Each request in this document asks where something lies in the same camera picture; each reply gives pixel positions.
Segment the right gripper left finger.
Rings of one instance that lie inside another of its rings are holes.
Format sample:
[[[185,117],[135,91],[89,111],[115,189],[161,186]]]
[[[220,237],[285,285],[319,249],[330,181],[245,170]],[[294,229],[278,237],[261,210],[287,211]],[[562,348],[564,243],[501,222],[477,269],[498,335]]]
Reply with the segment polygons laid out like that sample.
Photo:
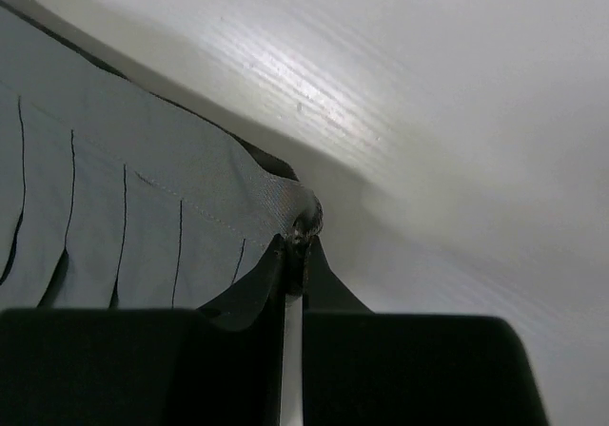
[[[12,309],[5,425],[276,425],[285,242],[197,309]]]

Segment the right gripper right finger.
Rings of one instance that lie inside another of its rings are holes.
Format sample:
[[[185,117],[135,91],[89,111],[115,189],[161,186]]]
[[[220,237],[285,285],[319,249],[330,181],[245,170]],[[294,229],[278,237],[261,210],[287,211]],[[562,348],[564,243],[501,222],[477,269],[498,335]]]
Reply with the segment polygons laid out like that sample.
[[[521,339],[497,317],[378,313],[332,272],[319,240],[305,262],[307,425],[544,425]]]

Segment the grey pleated skirt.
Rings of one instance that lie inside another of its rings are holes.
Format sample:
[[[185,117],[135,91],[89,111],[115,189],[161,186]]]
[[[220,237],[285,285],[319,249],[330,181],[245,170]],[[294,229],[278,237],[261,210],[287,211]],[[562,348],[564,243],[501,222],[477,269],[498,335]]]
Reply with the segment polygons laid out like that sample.
[[[298,219],[310,190],[2,10],[3,308],[196,308]]]

